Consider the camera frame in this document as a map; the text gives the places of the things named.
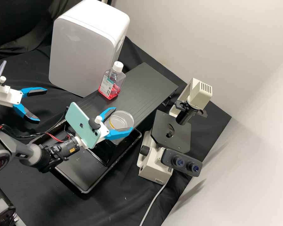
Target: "smartphone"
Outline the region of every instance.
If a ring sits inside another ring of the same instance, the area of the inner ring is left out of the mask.
[[[94,148],[97,141],[101,137],[101,132],[98,129],[92,129],[89,125],[89,117],[80,109],[80,107],[72,102],[65,115],[66,121],[80,136],[82,141],[89,148]]]

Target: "inverted microscope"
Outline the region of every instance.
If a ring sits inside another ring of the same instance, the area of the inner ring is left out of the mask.
[[[157,110],[153,127],[146,131],[137,160],[139,176],[164,185],[173,170],[199,176],[202,162],[190,151],[191,124],[195,115],[207,117],[205,106],[212,97],[210,85],[193,78],[182,91],[169,114]]]

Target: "white wall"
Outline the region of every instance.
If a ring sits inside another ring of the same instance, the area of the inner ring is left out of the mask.
[[[283,62],[283,0],[114,0],[130,17],[127,36],[188,82],[213,86],[234,116]]]
[[[283,225],[283,65],[244,107],[163,226]]]

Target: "white bottle cap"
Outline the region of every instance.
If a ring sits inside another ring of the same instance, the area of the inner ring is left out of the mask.
[[[123,65],[122,62],[115,61],[114,64],[113,64],[112,69],[115,70],[116,72],[122,72],[123,67],[124,67],[124,65]]]

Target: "microscope base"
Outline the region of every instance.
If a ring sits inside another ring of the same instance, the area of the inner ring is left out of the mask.
[[[155,183],[164,185],[173,173],[171,167],[165,166],[160,162],[162,154],[164,153],[164,147],[158,146],[151,137],[151,130],[146,131],[142,146],[150,148],[148,154],[145,156],[139,154],[137,160],[137,166],[140,168],[138,175],[153,181]]]

